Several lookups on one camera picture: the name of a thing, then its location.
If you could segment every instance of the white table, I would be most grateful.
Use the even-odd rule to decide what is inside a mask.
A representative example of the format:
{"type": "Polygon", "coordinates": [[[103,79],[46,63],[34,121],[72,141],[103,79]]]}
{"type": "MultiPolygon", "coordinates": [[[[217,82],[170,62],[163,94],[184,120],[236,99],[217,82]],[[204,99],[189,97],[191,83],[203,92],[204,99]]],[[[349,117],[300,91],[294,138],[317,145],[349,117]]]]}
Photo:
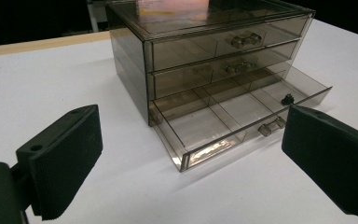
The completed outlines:
{"type": "MultiPolygon", "coordinates": [[[[100,107],[103,154],[48,223],[358,223],[282,152],[283,131],[180,174],[118,78],[107,33],[92,40],[0,55],[0,161],[14,165],[67,111],[100,107]]],[[[358,129],[358,35],[313,21],[294,66],[334,86],[317,109],[358,129]]]]}

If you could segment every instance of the drawer organizer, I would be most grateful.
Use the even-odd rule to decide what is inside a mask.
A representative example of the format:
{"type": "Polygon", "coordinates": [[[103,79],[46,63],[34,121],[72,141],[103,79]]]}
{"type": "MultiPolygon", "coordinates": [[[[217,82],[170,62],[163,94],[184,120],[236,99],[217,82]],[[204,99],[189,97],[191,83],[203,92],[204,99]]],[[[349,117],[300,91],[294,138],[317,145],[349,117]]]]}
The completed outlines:
{"type": "Polygon", "coordinates": [[[291,63],[314,11],[276,0],[106,3],[117,74],[179,171],[285,126],[331,88],[291,63]]]}

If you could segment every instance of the small knob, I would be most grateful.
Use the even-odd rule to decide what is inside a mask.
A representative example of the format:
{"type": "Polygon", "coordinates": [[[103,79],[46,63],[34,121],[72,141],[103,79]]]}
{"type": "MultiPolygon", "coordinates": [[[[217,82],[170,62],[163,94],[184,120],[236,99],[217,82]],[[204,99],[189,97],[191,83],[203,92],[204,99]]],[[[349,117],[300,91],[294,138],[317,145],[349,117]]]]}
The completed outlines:
{"type": "Polygon", "coordinates": [[[262,124],[259,128],[258,131],[263,134],[265,137],[269,136],[272,133],[272,130],[269,128],[269,126],[267,126],[266,124],[262,124]]]}
{"type": "Polygon", "coordinates": [[[233,76],[236,73],[236,69],[233,66],[228,66],[226,72],[233,76]]]}
{"type": "Polygon", "coordinates": [[[283,129],[286,126],[286,121],[281,117],[277,117],[277,119],[275,119],[275,123],[279,126],[280,129],[283,129]]]}
{"type": "Polygon", "coordinates": [[[282,105],[292,105],[295,102],[295,97],[292,94],[286,94],[281,100],[282,105]]]}
{"type": "Polygon", "coordinates": [[[236,48],[236,49],[241,49],[243,47],[242,39],[240,37],[238,37],[238,36],[235,36],[231,40],[231,46],[236,48]]]}
{"type": "Polygon", "coordinates": [[[242,64],[237,65],[236,72],[244,73],[254,68],[254,64],[249,63],[248,61],[243,61],[242,64]]]}
{"type": "Polygon", "coordinates": [[[249,35],[248,38],[253,45],[259,45],[261,43],[261,36],[255,33],[249,35]]]}

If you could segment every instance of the dark background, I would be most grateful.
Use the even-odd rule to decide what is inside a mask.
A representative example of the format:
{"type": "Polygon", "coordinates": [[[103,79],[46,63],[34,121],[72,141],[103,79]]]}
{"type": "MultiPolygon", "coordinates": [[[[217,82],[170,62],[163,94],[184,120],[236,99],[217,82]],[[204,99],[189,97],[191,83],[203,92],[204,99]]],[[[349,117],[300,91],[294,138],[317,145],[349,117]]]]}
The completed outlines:
{"type": "MultiPolygon", "coordinates": [[[[315,19],[358,34],[358,2],[286,2],[315,9],[315,19]]],[[[91,24],[86,0],[0,0],[0,45],[88,30],[91,24]]]]}
{"type": "Polygon", "coordinates": [[[0,44],[90,29],[86,0],[0,0],[0,44]]]}
{"type": "Polygon", "coordinates": [[[316,10],[315,19],[358,34],[358,1],[285,0],[316,10]]]}

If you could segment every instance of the black rubber pad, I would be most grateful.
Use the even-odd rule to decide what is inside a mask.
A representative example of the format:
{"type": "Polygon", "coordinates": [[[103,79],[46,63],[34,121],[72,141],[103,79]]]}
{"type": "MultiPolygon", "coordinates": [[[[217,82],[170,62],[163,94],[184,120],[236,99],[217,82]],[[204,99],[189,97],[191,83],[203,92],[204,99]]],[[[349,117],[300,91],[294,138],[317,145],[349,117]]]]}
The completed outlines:
{"type": "Polygon", "coordinates": [[[358,131],[323,112],[291,106],[282,150],[346,214],[358,216],[358,131]]]}
{"type": "Polygon", "coordinates": [[[97,105],[68,112],[19,148],[21,172],[31,174],[34,214],[59,217],[74,199],[103,150],[97,105]]]}

